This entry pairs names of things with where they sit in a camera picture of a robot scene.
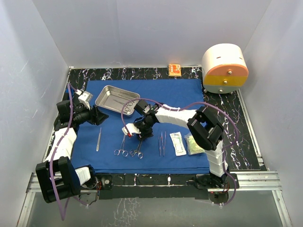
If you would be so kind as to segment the steel scalpel handle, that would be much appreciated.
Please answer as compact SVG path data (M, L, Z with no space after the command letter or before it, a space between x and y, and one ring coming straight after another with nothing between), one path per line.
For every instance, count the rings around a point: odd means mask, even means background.
M97 152L99 151L99 146L100 146L101 130L102 130L102 128L100 127L99 133L98 133L97 145L96 145L96 151L97 151Z

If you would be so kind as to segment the metal instrument tray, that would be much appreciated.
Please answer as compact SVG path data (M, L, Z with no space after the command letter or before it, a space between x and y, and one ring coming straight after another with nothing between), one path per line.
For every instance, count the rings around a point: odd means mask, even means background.
M138 93L107 85L100 92L95 105L116 113L121 113L123 110L124 115L131 116L138 98L140 98Z

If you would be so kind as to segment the steel forceps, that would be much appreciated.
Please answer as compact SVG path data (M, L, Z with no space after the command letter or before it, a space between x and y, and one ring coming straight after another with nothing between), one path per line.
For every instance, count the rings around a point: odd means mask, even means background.
M166 132L161 134L162 155L165 156Z

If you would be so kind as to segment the blue surgical drape cloth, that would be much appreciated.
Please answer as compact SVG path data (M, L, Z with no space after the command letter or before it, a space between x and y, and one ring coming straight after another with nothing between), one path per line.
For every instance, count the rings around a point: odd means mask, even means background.
M160 79L160 80L95 80L87 83L86 90L97 98L102 89L111 85L124 90L138 93L140 97L152 99L171 107L185 107L193 102L203 101L201 82L199 79ZM104 110L109 115L101 125L84 123L78 130L74 142L71 162L74 168L91 165L97 173L127 174L207 174L209 162L206 154L176 156L170 138L171 133L188 134L188 129L169 124L157 123L153 126L153 137L142 142L140 151L143 158L130 156L129 152L136 149L139 140L133 136L125 138L125 150L128 156L115 156L114 151L120 149L124 134L124 123L133 122L139 117L133 113L122 118L119 113ZM96 151L100 127L101 139L99 151ZM159 156L158 136L166 132L165 156Z

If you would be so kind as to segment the steel ring-handle scissors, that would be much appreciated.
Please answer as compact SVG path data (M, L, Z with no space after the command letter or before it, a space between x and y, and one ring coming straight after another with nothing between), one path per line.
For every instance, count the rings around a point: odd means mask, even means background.
M142 159L143 158L143 153L140 151L141 145L142 145L142 141L139 142L136 149L130 150L129 155L132 156L132 157L137 156L139 159Z

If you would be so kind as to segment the white packet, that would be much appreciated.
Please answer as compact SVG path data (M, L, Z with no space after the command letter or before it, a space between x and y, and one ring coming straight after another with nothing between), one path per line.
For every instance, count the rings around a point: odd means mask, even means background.
M176 156L184 156L187 154L186 149L183 144L182 135L180 132L175 132L170 134Z

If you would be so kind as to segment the green suture packet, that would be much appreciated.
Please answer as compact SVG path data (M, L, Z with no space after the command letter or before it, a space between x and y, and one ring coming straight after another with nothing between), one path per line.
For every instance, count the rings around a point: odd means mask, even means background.
M184 136L186 144L187 144L187 151L189 155L196 155L205 153L205 150L201 148L195 141L193 135L188 133Z

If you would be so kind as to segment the pink cylindrical tissue phantom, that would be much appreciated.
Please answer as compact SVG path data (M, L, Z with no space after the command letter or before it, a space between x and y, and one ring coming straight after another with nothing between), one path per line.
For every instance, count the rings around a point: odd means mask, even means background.
M202 57L202 82L206 91L227 94L242 87L249 76L242 50L235 44L216 44Z

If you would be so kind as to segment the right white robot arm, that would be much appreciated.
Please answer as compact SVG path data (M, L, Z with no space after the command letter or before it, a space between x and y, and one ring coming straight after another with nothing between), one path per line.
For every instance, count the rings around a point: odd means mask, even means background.
M204 149L209 162L211 184L222 188L228 182L228 164L223 158L223 126L204 107L179 110L163 104L150 105L140 100L134 107L141 115L134 121L135 133L141 140L153 136L156 123L170 123L189 129L196 144Z

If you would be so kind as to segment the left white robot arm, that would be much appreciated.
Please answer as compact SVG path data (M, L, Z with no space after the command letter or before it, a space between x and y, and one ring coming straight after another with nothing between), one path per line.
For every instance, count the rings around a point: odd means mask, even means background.
M57 109L52 149L45 161L36 165L38 182L47 203L79 195L82 187L96 187L98 177L94 168L91 165L74 168L71 155L81 124L88 122L98 126L109 118L96 105L86 108L80 102L73 102L71 113L70 100L58 102Z

